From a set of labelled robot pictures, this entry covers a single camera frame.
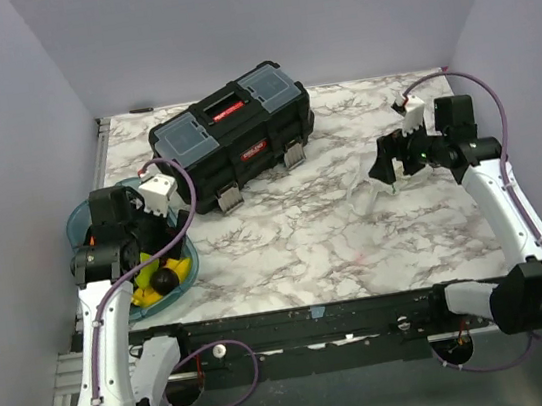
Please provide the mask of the white plastic bag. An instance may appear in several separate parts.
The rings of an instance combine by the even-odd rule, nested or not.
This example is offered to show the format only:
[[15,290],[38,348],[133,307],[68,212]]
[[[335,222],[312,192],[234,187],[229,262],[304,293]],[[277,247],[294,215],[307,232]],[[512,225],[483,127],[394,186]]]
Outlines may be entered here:
[[383,198],[424,185],[434,171],[431,167],[424,167],[416,174],[408,176],[403,174],[402,165],[394,162],[396,180],[393,185],[389,185],[369,176],[369,170],[377,159],[374,150],[364,152],[360,157],[358,170],[346,190],[346,201],[352,212],[361,217],[375,212]]

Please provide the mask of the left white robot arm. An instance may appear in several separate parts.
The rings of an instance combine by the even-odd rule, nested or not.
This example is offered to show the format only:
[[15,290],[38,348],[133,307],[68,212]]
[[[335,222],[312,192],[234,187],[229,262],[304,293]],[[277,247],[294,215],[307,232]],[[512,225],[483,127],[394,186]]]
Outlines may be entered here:
[[129,363],[131,325],[173,304],[197,277],[198,255],[179,234],[190,213],[169,207],[176,189],[162,174],[130,178],[94,190],[69,217],[83,335],[76,406],[158,406],[170,372],[193,361],[181,330],[170,327],[148,334]]

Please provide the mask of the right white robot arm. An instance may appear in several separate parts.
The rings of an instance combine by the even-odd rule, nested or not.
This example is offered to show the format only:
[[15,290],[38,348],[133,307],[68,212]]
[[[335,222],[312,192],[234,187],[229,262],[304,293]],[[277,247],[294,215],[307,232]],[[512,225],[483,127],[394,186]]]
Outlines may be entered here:
[[403,123],[378,138],[370,178],[393,185],[396,162],[407,176],[425,167],[448,169],[479,207],[509,269],[496,283],[446,283],[428,307],[430,324],[449,332],[471,315],[494,321],[510,335],[542,329],[542,220],[511,165],[502,161],[499,140],[477,134],[473,100],[469,95],[435,100],[435,134],[426,131],[420,98],[401,98],[392,108]]

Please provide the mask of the dark fake plum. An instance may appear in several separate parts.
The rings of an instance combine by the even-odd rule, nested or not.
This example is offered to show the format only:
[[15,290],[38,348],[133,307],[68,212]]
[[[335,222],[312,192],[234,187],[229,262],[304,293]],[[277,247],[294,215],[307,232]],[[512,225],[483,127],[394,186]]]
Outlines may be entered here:
[[158,269],[150,278],[150,287],[161,296],[170,294],[179,284],[175,271],[166,267]]

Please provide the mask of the yellow fake banana bunch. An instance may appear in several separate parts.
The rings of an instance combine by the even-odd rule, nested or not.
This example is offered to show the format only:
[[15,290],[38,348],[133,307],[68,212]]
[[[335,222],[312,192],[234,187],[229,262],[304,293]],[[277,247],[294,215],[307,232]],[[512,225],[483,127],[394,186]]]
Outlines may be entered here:
[[152,261],[133,278],[135,291],[132,294],[131,303],[136,308],[146,309],[158,304],[166,296],[161,296],[150,287],[150,278],[158,269],[169,268],[177,274],[180,284],[175,290],[179,290],[184,282],[189,278],[193,262],[188,258],[174,259],[163,256]]

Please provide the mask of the black plastic toolbox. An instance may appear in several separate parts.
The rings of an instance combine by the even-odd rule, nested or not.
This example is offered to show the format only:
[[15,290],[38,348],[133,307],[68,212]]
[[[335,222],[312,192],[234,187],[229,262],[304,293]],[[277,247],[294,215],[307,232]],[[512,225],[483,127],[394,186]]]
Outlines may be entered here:
[[154,156],[188,172],[197,213],[225,213],[243,203],[240,191],[251,179],[279,163],[293,169],[305,160],[314,121],[303,84],[265,61],[156,125],[148,143]]

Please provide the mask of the teal plastic fruit bowl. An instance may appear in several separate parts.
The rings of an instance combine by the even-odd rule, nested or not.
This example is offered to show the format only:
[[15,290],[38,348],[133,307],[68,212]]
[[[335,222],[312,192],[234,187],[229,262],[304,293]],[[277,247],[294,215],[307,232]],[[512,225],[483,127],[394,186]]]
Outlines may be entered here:
[[[175,178],[157,173],[92,191],[67,220],[75,284],[83,288],[93,282],[114,283],[173,240],[190,214],[170,208],[176,189]],[[192,286],[198,267],[196,250],[183,236],[130,278],[129,322],[173,304]]]

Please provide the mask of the black metal base rail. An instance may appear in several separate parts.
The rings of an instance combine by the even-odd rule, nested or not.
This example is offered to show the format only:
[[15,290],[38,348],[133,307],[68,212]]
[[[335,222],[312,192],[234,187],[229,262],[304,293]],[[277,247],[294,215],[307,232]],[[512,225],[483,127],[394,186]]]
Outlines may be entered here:
[[178,382],[201,368],[207,389],[230,389],[253,379],[285,380],[372,366],[393,360],[428,358],[431,344],[458,336],[496,331],[481,316],[460,317],[440,310],[433,289],[410,290],[303,308],[289,308],[197,323],[132,330],[131,345],[172,335],[187,356],[206,344],[224,342],[226,356],[201,354],[178,367]]

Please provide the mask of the aluminium frame profile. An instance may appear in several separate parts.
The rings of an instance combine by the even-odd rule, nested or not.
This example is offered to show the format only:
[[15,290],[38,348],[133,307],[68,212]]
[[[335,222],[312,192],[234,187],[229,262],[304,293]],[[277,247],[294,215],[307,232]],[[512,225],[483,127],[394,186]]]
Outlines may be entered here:
[[80,352],[58,356],[54,383],[54,394],[78,394],[83,384],[83,356]]

